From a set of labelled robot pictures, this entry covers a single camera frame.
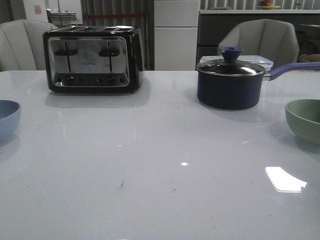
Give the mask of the red barrier belt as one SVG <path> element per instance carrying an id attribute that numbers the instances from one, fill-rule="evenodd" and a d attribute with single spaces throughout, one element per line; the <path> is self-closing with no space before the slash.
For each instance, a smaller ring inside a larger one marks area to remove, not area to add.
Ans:
<path id="1" fill-rule="evenodd" d="M 141 18 L 145 13 L 128 13 L 128 14 L 92 14 L 88 15 L 89 19 L 121 19 L 121 18 Z"/>

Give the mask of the glass pot lid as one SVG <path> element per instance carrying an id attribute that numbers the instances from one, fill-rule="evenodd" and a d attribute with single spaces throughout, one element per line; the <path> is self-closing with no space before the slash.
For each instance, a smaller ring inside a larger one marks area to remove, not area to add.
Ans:
<path id="1" fill-rule="evenodd" d="M 248 61 L 238 60 L 244 49 L 237 47 L 221 47 L 222 59 L 200 62 L 196 70 L 200 73 L 221 77 L 252 77 L 265 73 L 265 68 Z"/>

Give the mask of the black and chrome toaster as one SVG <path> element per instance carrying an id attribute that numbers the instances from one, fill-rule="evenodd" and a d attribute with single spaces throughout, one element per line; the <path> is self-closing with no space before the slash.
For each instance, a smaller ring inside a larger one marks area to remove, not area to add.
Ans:
<path id="1" fill-rule="evenodd" d="M 48 88 L 67 94 L 138 90 L 145 61 L 141 29 L 131 25 L 68 26 L 43 34 Z"/>

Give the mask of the grey curtain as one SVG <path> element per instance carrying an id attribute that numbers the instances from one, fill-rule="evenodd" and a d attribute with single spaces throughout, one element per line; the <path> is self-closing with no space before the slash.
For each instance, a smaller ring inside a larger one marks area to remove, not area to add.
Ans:
<path id="1" fill-rule="evenodd" d="M 82 0 L 83 24 L 88 26 L 136 26 L 141 29 L 144 65 L 155 68 L 154 1 L 153 0 Z M 88 15 L 144 13 L 144 17 L 90 19 Z"/>

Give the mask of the fruit plate on counter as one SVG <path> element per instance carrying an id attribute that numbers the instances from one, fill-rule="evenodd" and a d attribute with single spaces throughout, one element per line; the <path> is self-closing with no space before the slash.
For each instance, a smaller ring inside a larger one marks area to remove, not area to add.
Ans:
<path id="1" fill-rule="evenodd" d="M 277 10 L 281 8 L 280 5 L 275 5 L 270 0 L 261 0 L 258 4 L 258 7 L 261 10 Z"/>

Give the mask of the metal cart in background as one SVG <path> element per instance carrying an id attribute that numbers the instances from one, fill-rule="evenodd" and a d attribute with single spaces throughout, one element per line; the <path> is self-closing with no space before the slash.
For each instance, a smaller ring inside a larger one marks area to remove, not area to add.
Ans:
<path id="1" fill-rule="evenodd" d="M 54 25 L 67 26 L 77 21 L 75 12 L 52 12 L 46 9 L 48 22 Z"/>

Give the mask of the green bowl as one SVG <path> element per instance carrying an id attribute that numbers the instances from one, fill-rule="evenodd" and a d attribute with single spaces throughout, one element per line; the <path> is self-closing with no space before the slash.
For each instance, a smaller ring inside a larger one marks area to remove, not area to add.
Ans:
<path id="1" fill-rule="evenodd" d="M 311 144 L 320 145 L 320 100 L 296 99 L 285 105 L 289 128 L 295 135 Z"/>

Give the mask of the beige left chair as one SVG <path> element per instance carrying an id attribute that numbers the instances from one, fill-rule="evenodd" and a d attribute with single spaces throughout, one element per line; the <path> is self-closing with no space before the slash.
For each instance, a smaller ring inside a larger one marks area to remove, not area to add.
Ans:
<path id="1" fill-rule="evenodd" d="M 49 22 L 19 19 L 0 25 L 0 70 L 45 70 L 43 34 L 57 27 Z"/>

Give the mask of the beige chair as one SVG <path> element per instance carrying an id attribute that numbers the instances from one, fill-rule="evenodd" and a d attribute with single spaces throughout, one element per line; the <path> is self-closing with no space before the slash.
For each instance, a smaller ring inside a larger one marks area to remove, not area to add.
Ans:
<path id="1" fill-rule="evenodd" d="M 0 25 L 0 70 L 45 70 L 43 34 L 57 27 L 49 22 L 19 19 Z"/>
<path id="2" fill-rule="evenodd" d="M 294 25 L 273 19 L 237 24 L 219 43 L 221 47 L 243 49 L 243 55 L 257 55 L 273 61 L 274 67 L 296 63 L 299 44 Z"/>

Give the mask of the white refrigerator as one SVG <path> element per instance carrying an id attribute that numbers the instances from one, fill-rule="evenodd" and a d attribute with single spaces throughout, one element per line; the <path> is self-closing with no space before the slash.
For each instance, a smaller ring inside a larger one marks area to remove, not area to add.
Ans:
<path id="1" fill-rule="evenodd" d="M 154 1 L 156 71 L 195 69 L 199 11 L 199 0 Z"/>

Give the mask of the blue bowl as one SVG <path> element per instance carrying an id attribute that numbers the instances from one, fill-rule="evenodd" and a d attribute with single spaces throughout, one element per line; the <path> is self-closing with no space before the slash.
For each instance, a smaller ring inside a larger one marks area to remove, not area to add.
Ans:
<path id="1" fill-rule="evenodd" d="M 18 127 L 21 105 L 11 100 L 0 101 L 0 141 L 6 140 Z"/>

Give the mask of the beige right chair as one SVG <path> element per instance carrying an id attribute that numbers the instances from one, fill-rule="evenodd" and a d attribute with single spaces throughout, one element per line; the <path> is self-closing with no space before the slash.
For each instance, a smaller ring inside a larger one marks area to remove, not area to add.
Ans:
<path id="1" fill-rule="evenodd" d="M 219 43 L 221 47 L 243 49 L 243 55 L 257 55 L 273 61 L 274 67 L 296 63 L 299 44 L 294 25 L 273 19 L 237 24 Z"/>

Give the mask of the dark blue saucepan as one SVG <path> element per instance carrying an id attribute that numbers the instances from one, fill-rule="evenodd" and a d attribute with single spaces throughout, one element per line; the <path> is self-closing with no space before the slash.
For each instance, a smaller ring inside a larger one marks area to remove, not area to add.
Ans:
<path id="1" fill-rule="evenodd" d="M 258 104 L 264 77 L 272 81 L 293 70 L 318 70 L 319 62 L 289 63 L 256 76 L 216 76 L 198 72 L 197 97 L 207 106 L 243 110 Z"/>

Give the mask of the clear plastic container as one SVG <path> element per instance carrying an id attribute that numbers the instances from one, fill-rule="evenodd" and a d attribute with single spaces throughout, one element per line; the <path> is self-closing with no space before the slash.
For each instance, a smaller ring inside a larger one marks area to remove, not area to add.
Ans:
<path id="1" fill-rule="evenodd" d="M 199 60 L 200 63 L 210 61 L 210 60 L 217 60 L 222 59 L 222 55 L 209 55 L 209 56 L 202 56 Z M 273 67 L 273 61 L 266 59 L 260 55 L 240 55 L 238 58 L 240 61 L 249 62 L 252 64 L 257 64 L 265 68 L 266 71 L 269 71 Z"/>

